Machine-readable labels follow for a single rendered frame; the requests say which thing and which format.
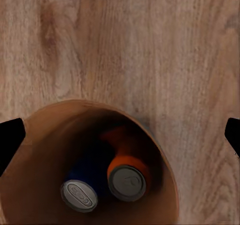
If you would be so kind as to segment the can of soda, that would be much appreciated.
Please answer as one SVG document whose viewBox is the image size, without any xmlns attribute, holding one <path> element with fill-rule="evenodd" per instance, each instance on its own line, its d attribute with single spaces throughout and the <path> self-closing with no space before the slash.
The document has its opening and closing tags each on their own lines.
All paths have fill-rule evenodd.
<svg viewBox="0 0 240 225">
<path fill-rule="evenodd" d="M 124 142 L 134 135 L 134 131 L 130 122 L 122 119 L 103 127 L 100 135 L 105 143 L 110 144 L 118 152 Z"/>
<path fill-rule="evenodd" d="M 69 207 L 88 213 L 98 206 L 108 189 L 107 170 L 116 153 L 104 141 L 88 145 L 61 187 L 62 199 Z"/>
<path fill-rule="evenodd" d="M 115 150 L 116 151 L 116 150 Z M 151 189 L 156 163 L 156 145 L 144 135 L 124 142 L 107 170 L 110 190 L 118 199 L 135 202 Z"/>
</svg>

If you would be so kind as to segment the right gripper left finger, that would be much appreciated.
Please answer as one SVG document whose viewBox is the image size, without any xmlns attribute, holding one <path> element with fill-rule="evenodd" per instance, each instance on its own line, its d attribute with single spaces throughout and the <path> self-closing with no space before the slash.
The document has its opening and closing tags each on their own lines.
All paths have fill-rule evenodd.
<svg viewBox="0 0 240 225">
<path fill-rule="evenodd" d="M 21 118 L 0 123 L 0 177 L 26 136 Z"/>
</svg>

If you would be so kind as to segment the trash can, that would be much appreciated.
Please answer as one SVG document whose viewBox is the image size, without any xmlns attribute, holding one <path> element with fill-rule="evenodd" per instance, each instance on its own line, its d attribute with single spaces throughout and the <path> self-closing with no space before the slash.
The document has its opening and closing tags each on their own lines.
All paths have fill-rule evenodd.
<svg viewBox="0 0 240 225">
<path fill-rule="evenodd" d="M 118 199 L 108 185 L 90 212 L 69 207 L 61 188 L 66 175 L 103 127 L 125 119 L 135 135 L 156 146 L 153 183 L 135 202 Z M 111 105 L 86 99 L 50 104 L 24 122 L 25 138 L 0 177 L 6 225 L 178 225 L 179 193 L 172 167 L 150 128 Z"/>
</svg>

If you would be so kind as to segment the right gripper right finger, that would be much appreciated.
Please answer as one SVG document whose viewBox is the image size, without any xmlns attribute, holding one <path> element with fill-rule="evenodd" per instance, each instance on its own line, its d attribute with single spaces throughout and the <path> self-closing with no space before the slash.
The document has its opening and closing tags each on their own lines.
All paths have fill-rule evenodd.
<svg viewBox="0 0 240 225">
<path fill-rule="evenodd" d="M 224 135 L 237 155 L 240 157 L 240 120 L 229 118 Z"/>
</svg>

